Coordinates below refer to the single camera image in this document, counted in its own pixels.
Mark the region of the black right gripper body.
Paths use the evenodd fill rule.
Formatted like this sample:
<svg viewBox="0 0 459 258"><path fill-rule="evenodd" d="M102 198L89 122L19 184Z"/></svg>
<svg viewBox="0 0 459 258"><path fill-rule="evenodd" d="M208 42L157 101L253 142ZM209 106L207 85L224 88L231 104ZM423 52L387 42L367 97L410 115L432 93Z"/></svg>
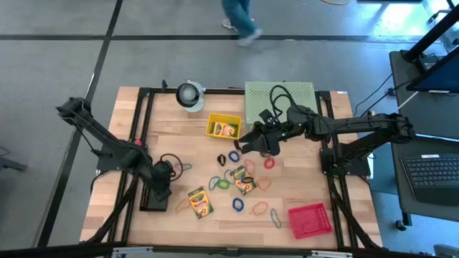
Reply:
<svg viewBox="0 0 459 258"><path fill-rule="evenodd" d="M293 122L279 123L277 126L271 128L266 126L266 124L257 121L254 123L252 128L252 131L255 130L263 132L267 140L276 140L277 142L286 141L289 138L293 138L301 134L301 126Z"/></svg>

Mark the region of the black keyboard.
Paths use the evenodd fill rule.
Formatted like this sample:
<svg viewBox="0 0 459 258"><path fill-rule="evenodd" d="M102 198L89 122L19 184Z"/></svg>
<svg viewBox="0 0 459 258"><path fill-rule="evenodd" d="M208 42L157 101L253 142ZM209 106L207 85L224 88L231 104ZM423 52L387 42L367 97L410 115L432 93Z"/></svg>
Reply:
<svg viewBox="0 0 459 258"><path fill-rule="evenodd" d="M459 153L402 156L400 161L417 201L459 206Z"/></svg>

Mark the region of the yellow Crayola crayon box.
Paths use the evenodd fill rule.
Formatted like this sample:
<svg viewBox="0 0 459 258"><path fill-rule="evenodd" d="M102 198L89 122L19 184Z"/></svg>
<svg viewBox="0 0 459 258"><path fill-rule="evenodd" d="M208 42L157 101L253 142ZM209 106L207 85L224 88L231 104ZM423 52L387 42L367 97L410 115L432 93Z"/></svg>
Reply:
<svg viewBox="0 0 459 258"><path fill-rule="evenodd" d="M252 190L254 190L255 188L257 188L257 185L255 183L255 179L252 183L242 183L241 180L244 178L244 177L253 177L252 174L249 174L246 172L245 170L245 167L244 166L240 166L238 167L237 169L235 169L233 172L232 172L232 177L234 178L235 180L235 185L237 187L237 189L240 191L240 193L244 196L246 194L248 194L249 192L251 192Z"/></svg>
<svg viewBox="0 0 459 258"><path fill-rule="evenodd" d="M215 122L211 124L210 134L226 138L236 138L238 135L238 125Z"/></svg>
<svg viewBox="0 0 459 258"><path fill-rule="evenodd" d="M189 202L198 219L211 214L214 209L210 203L206 191L203 187L197 188L188 193Z"/></svg>

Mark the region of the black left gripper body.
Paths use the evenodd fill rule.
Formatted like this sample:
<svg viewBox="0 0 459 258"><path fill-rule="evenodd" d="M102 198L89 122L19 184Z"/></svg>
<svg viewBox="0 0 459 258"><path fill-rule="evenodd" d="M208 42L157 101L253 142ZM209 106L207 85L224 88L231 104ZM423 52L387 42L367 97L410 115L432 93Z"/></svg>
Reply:
<svg viewBox="0 0 459 258"><path fill-rule="evenodd" d="M151 185L155 192L165 192L173 176L173 165L169 161L158 161L152 168Z"/></svg>

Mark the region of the black crossbeam with silver brackets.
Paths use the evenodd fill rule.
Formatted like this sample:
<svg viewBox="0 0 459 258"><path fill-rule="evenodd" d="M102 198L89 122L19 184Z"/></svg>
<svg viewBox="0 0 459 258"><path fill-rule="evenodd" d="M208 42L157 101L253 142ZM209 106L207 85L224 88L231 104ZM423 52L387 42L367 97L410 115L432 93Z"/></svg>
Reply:
<svg viewBox="0 0 459 258"><path fill-rule="evenodd" d="M420 253L393 252L388 249L363 249L342 247L338 249L280 249L241 247L172 247L172 246L128 246L124 242L82 243L53 247L0 250L0 258L95 258L112 254L122 256L131 253L185 253L218 254L225 257L243 255L276 255L322 258L459 258L459 250L449 254L426 255Z"/></svg>

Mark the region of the light blue rubber band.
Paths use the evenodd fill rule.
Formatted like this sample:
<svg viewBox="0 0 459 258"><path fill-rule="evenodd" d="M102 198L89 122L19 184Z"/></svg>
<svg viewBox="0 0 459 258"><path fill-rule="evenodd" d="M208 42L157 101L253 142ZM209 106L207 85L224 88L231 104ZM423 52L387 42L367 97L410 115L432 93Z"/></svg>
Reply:
<svg viewBox="0 0 459 258"><path fill-rule="evenodd" d="M278 216L278 213L275 209L271 209L270 210L270 218L271 218L271 221L274 223L275 227L277 229L280 229L282 227L282 222Z"/></svg>

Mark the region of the black monitor pole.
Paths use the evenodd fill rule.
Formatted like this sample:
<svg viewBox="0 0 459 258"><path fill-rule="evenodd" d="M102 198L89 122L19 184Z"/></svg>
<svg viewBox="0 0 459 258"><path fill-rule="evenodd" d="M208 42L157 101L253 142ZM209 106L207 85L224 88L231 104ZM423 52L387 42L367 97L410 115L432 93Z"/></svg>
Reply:
<svg viewBox="0 0 459 258"><path fill-rule="evenodd" d="M433 22L440 13L445 13L445 16L410 50L402 52L402 58L405 61L414 62L433 42L446 33L455 23L459 22L459 4L450 10L439 10L428 21Z"/></svg>

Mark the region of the yellow plastic basket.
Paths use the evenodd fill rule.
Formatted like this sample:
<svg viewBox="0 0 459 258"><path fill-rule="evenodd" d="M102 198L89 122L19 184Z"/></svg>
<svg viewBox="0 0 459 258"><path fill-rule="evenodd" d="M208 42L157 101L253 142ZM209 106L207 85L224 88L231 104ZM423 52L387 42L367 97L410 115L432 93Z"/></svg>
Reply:
<svg viewBox="0 0 459 258"><path fill-rule="evenodd" d="M226 138L226 137L221 137L221 136L215 136L210 134L210 128L211 124L215 122L220 122L220 123L228 123L228 124L236 124L238 125L238 135L236 138ZM225 115L225 114L219 114L219 113L211 113L209 115L208 121L207 121L207 129L206 129L206 134L209 137L214 137L214 138L222 138L222 139L229 139L229 140L237 140L240 137L240 129L241 129L241 124L242 124L242 118L240 116L234 116L234 115Z"/></svg>

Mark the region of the red plastic basket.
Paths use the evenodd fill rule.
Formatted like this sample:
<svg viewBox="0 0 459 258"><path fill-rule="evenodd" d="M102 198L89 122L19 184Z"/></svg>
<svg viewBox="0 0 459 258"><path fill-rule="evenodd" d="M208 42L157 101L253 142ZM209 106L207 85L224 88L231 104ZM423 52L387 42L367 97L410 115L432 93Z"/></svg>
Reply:
<svg viewBox="0 0 459 258"><path fill-rule="evenodd" d="M312 233L304 234L302 230L302 225L310 217L317 218L317 229ZM290 228L295 239L316 237L323 234L329 234L333 231L331 222L328 218L328 214L323 203L299 206L289 209L288 218Z"/></svg>

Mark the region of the gray chair leg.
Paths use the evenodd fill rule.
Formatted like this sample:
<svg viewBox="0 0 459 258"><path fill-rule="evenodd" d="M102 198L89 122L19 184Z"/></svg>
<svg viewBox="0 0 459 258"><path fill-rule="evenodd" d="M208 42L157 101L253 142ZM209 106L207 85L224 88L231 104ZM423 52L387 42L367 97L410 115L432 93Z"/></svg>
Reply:
<svg viewBox="0 0 459 258"><path fill-rule="evenodd" d="M27 166L16 161L12 161L8 158L0 157L0 172L8 168L14 169L16 171L25 171Z"/></svg>

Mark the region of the pink rubber band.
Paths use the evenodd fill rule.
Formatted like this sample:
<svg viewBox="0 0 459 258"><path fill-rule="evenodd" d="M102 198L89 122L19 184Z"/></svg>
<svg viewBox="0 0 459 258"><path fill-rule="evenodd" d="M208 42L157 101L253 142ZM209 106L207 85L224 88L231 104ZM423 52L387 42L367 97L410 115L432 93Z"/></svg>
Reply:
<svg viewBox="0 0 459 258"><path fill-rule="evenodd" d="M317 229L318 220L315 217L308 218L302 225L302 230L304 234L312 233Z"/></svg>

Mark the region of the green perforated metal shelf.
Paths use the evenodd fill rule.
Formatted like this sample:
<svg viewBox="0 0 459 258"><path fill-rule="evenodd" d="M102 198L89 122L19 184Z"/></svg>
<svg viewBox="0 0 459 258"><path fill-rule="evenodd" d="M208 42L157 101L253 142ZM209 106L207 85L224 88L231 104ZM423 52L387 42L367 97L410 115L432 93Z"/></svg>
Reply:
<svg viewBox="0 0 459 258"><path fill-rule="evenodd" d="M312 82L246 82L245 83L245 122L253 125L255 121L262 122L259 114L268 109L273 113L270 104L270 91L276 86L283 86L293 97L297 105L318 112L315 90Z"/></svg>

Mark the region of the black plastic basket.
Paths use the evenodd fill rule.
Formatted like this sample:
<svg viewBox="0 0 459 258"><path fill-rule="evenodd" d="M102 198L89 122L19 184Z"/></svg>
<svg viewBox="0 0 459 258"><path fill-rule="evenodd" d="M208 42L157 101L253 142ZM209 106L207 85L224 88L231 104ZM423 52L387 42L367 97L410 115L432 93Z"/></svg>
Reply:
<svg viewBox="0 0 459 258"><path fill-rule="evenodd" d="M154 190L150 181L146 181L141 177L143 188L140 200L140 211L161 211L165 212L168 206L168 199L157 201L154 196Z"/></svg>

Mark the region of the black keyboard desk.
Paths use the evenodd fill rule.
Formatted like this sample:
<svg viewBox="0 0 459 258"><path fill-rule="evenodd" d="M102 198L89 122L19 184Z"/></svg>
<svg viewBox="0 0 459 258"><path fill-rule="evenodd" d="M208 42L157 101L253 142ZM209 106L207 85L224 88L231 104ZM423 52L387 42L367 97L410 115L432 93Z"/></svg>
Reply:
<svg viewBox="0 0 459 258"><path fill-rule="evenodd" d="M459 153L459 142L416 137L409 143L392 144L395 177L402 221L409 225L410 215L417 214L437 219L459 222L459 206L443 206L417 201L410 189L400 158L424 154Z"/></svg>

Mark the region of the black computer screen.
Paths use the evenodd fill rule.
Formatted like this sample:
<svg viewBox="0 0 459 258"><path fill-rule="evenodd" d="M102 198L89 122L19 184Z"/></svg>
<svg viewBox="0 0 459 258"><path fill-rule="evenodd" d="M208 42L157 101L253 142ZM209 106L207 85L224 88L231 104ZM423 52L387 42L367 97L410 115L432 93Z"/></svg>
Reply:
<svg viewBox="0 0 459 258"><path fill-rule="evenodd" d="M407 90L459 93L459 47L446 56L423 54L415 65L420 75L406 87Z"/></svg>

